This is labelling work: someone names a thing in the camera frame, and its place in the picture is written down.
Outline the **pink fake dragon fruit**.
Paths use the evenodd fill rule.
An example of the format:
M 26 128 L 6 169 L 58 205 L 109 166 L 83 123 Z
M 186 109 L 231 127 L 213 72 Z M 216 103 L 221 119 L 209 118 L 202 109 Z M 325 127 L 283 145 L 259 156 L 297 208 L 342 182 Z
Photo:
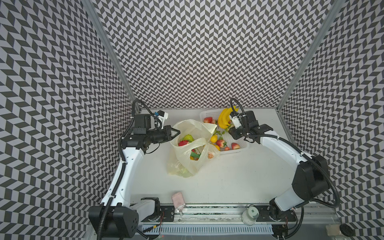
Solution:
M 183 140 L 178 143 L 178 147 L 185 147 L 185 146 L 192 147 L 191 143 L 192 142 L 190 141 Z M 198 148 L 190 149 L 189 154 L 190 154 L 190 159 L 193 161 L 198 161 L 201 156 L 200 150 Z

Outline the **green fake custard apple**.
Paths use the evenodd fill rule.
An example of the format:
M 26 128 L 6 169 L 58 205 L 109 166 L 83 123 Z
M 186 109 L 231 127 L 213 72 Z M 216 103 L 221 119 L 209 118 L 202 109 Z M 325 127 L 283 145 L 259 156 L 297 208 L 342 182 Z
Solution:
M 186 135 L 182 138 L 182 141 L 188 141 L 188 142 L 193 142 L 195 139 L 193 138 L 192 135 Z

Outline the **translucent cream plastic bag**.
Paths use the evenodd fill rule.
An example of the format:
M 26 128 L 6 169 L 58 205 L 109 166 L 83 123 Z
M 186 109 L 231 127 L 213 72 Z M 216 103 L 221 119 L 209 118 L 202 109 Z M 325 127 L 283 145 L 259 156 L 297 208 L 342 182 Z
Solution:
M 171 141 L 171 153 L 167 165 L 170 175 L 183 178 L 192 177 L 203 165 L 220 156 L 220 150 L 210 142 L 210 138 L 217 128 L 216 125 L 196 120 L 184 120 L 176 123 L 173 128 L 180 130 L 181 133 Z M 191 143 L 192 147 L 178 147 L 178 143 L 186 135 L 192 135 L 195 139 Z M 189 151 L 193 148 L 200 150 L 201 156 L 198 161 L 190 159 Z

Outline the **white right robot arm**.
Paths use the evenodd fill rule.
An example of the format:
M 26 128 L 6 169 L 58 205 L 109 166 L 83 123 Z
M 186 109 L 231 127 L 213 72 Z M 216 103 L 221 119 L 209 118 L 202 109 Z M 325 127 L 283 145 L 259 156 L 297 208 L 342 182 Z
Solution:
M 251 139 L 251 143 L 270 149 L 295 171 L 291 186 L 270 201 L 275 215 L 313 201 L 331 188 L 330 181 L 326 178 L 329 174 L 327 161 L 323 157 L 315 157 L 295 149 L 294 145 L 281 138 L 272 127 L 260 125 L 252 111 L 244 114 L 231 113 L 230 121 L 234 126 L 229 129 L 229 133 L 235 140 Z

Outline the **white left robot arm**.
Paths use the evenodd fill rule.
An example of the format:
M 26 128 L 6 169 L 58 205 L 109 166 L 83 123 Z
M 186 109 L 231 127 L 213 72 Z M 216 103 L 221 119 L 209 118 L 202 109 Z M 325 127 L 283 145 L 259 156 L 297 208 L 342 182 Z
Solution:
M 131 204 L 133 180 L 148 147 L 169 142 L 180 133 L 170 125 L 162 129 L 132 129 L 124 133 L 118 143 L 121 159 L 110 189 L 99 206 L 89 209 L 89 219 L 98 240 L 133 238 L 139 223 L 158 210 L 159 203 L 155 198 Z

